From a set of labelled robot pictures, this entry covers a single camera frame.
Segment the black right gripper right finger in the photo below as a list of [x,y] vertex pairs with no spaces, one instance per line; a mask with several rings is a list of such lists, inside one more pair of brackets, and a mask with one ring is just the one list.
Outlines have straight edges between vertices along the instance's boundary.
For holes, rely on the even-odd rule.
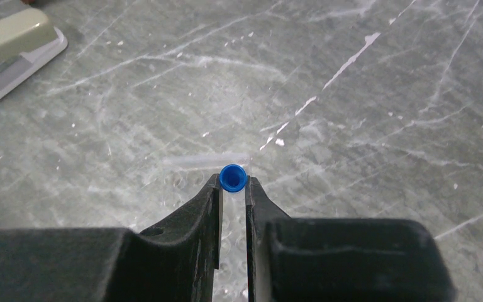
[[250,301],[455,301],[431,233],[395,218],[296,218],[245,188]]

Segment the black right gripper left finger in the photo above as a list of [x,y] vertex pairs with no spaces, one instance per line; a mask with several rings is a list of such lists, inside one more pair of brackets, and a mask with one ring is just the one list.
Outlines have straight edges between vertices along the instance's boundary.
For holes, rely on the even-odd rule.
[[222,209],[214,174],[141,232],[0,229],[0,301],[211,301]]

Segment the blue capped test tube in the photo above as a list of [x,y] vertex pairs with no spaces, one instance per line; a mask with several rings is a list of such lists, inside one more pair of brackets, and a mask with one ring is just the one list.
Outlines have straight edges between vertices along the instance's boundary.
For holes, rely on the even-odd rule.
[[224,197],[233,206],[245,206],[245,186],[247,173],[238,164],[228,164],[219,173],[219,183],[223,189]]

